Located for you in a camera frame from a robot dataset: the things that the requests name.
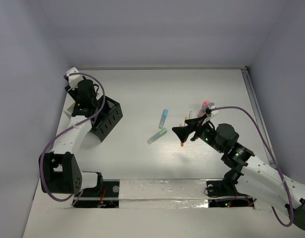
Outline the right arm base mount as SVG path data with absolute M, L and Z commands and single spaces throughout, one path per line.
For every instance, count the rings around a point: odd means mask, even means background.
M 254 208 L 256 199 L 239 193 L 235 187 L 222 180 L 207 180 L 204 194 L 208 198 L 209 208 Z

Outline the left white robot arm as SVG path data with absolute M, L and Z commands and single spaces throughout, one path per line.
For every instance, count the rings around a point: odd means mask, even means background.
M 39 159 L 43 192 L 58 200 L 55 194 L 72 196 L 87 190 L 98 196 L 103 192 L 103 178 L 99 172 L 80 170 L 77 153 L 91 131 L 105 105 L 105 97 L 97 99 L 103 86 L 93 76 L 80 73 L 73 67 L 64 77 L 67 93 L 75 101 L 68 128 L 59 133 L 43 150 Z

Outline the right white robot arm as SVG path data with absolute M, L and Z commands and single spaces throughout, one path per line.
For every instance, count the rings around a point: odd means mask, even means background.
M 214 127 L 202 118 L 190 119 L 186 126 L 172 131 L 182 143 L 202 140 L 218 153 L 229 171 L 221 180 L 207 184 L 209 197 L 246 194 L 256 198 L 293 219 L 293 224 L 305 231 L 305 185 L 296 182 L 262 161 L 250 149 L 238 143 L 239 134 L 233 126 L 223 123 Z

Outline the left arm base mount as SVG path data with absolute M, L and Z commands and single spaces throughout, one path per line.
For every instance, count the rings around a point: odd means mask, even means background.
M 103 188 L 86 188 L 78 198 L 73 198 L 75 208 L 118 208 L 120 180 L 104 180 Z

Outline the blue highlighter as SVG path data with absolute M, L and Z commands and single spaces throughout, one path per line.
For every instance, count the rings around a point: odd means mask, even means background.
M 166 118 L 167 118 L 167 114 L 168 114 L 168 109 L 164 109 L 163 112 L 162 112 L 162 115 L 161 115 L 161 119 L 159 121 L 159 125 L 158 125 L 159 129 L 164 128 L 164 124 L 165 124 L 165 121 L 166 121 Z

